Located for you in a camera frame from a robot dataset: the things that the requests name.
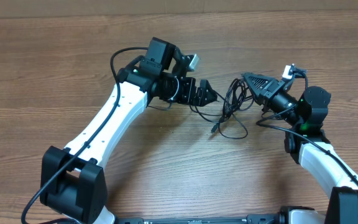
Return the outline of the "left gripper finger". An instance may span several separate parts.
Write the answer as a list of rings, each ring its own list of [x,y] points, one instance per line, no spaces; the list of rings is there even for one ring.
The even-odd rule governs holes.
[[[194,105],[195,106],[205,106],[208,104],[208,91],[206,88],[198,87],[195,97]]]
[[[200,86],[202,88],[206,88],[208,91],[208,104],[212,103],[217,100],[218,95],[217,93],[212,89],[211,85],[209,84],[209,81],[207,80],[200,80]]]

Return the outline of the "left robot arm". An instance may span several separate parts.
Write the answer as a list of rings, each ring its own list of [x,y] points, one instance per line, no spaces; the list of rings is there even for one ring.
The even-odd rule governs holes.
[[[42,158],[40,190],[35,198],[64,217],[55,223],[114,223],[106,208],[104,170],[126,129],[153,98],[169,104],[205,106],[217,100],[207,80],[188,77],[197,54],[185,55],[174,44],[152,38],[145,55],[119,71],[115,86],[92,121],[63,149],[51,146]]]

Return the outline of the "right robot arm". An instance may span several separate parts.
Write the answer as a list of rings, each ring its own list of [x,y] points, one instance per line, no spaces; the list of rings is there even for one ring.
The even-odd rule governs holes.
[[[248,215],[247,223],[358,223],[358,175],[335,153],[323,130],[331,95],[318,86],[305,86],[299,99],[288,94],[305,70],[290,69],[281,80],[250,72],[242,74],[253,100],[272,115],[257,122],[269,128],[268,120],[284,120],[285,151],[307,170],[329,197],[326,214],[310,207],[284,206],[276,214]]]

